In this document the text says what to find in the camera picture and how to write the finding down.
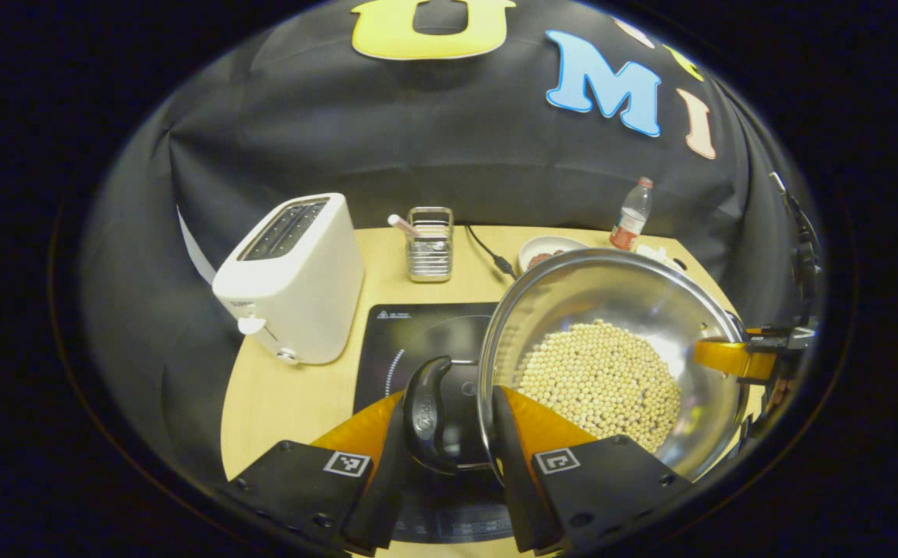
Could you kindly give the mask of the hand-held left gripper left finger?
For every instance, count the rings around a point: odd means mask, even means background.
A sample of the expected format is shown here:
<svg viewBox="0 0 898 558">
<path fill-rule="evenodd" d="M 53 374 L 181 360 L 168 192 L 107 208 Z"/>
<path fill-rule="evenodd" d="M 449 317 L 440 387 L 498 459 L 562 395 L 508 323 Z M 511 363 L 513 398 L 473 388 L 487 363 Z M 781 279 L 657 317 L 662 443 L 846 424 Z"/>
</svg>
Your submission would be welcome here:
<svg viewBox="0 0 898 558">
<path fill-rule="evenodd" d="M 315 553 L 374 556 L 391 543 L 407 479 L 402 397 L 367 406 L 309 444 L 272 445 L 221 494 Z"/>
</svg>

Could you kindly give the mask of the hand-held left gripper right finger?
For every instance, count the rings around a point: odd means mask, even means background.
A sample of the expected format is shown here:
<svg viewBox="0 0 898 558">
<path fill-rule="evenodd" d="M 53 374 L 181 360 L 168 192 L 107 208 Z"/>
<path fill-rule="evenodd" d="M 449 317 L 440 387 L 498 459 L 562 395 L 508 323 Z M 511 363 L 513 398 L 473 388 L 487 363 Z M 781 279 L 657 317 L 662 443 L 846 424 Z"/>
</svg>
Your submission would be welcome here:
<svg viewBox="0 0 898 558">
<path fill-rule="evenodd" d="M 520 551 L 583 557 L 633 538 L 690 481 L 626 435 L 595 438 L 504 386 L 492 389 L 492 460 Z"/>
</svg>

